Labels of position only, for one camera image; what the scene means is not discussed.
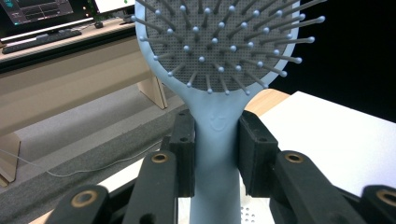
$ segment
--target light blue hairbrush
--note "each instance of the light blue hairbrush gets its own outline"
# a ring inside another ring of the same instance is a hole
[[[136,0],[136,35],[155,75],[179,95],[195,119],[195,196],[191,224],[241,222],[237,121],[246,104],[285,77],[299,27],[296,0]]]

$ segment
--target monitor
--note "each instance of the monitor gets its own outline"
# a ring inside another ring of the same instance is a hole
[[[92,21],[87,1],[0,0],[0,40],[14,42]]]
[[[94,0],[93,5],[98,14],[103,14],[134,8],[134,0]]]

